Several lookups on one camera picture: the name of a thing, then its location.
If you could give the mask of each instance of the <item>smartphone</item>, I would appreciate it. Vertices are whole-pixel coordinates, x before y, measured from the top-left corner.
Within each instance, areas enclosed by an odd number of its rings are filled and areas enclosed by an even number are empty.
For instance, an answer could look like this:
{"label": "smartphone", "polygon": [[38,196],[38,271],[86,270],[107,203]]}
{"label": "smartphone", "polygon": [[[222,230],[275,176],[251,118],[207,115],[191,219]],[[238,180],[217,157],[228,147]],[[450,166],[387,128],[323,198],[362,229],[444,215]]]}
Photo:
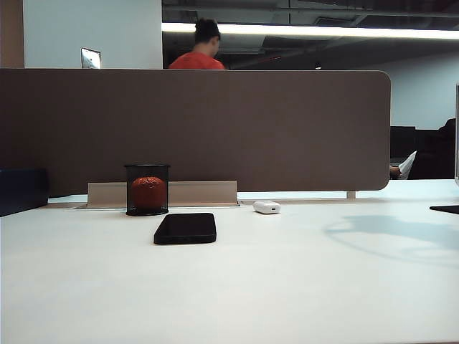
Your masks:
{"label": "smartphone", "polygon": [[214,214],[169,214],[153,237],[157,245],[208,244],[217,240]]}

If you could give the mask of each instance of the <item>desk surface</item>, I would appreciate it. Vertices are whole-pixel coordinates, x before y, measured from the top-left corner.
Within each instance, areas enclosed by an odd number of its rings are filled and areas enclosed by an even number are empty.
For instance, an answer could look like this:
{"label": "desk surface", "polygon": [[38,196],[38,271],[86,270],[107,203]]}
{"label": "desk surface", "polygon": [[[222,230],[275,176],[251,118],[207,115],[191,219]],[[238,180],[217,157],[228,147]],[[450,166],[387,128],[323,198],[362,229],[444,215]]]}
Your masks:
{"label": "desk surface", "polygon": [[217,241],[203,245],[152,245],[164,216],[72,204],[5,216],[1,341],[459,340],[459,216],[428,209],[459,204],[459,188],[391,181],[358,196],[268,216],[172,209],[215,215]]}

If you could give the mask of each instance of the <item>white wall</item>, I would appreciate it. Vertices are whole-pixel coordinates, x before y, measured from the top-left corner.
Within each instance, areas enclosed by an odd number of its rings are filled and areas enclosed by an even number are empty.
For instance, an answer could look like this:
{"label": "white wall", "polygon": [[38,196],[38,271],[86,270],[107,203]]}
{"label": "white wall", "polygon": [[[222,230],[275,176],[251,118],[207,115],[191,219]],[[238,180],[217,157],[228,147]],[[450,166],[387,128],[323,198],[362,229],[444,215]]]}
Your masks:
{"label": "white wall", "polygon": [[25,67],[162,68],[161,0],[24,0]]}
{"label": "white wall", "polygon": [[382,70],[392,81],[392,125],[438,129],[455,117],[459,53],[365,66]]}

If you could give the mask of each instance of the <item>black mesh cup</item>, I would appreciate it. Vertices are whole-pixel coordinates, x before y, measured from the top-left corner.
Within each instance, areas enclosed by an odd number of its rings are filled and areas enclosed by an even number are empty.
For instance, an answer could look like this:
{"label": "black mesh cup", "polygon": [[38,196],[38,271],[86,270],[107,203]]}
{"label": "black mesh cup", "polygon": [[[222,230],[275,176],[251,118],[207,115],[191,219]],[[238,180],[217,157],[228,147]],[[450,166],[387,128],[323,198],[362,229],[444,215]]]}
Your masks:
{"label": "black mesh cup", "polygon": [[127,215],[150,216],[168,212],[169,167],[166,164],[125,165]]}

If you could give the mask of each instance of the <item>ceiling light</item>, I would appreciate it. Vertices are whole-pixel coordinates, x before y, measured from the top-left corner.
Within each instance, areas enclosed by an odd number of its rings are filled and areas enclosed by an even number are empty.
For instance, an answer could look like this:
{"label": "ceiling light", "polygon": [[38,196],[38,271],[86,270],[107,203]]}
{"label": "ceiling light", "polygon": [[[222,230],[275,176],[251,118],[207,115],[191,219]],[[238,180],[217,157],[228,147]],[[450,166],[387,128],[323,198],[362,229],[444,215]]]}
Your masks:
{"label": "ceiling light", "polygon": [[[363,27],[295,27],[286,25],[219,24],[222,34],[261,34],[268,36],[367,37],[406,39],[459,39],[459,31],[367,29]],[[162,23],[163,32],[194,32],[194,24]]]}

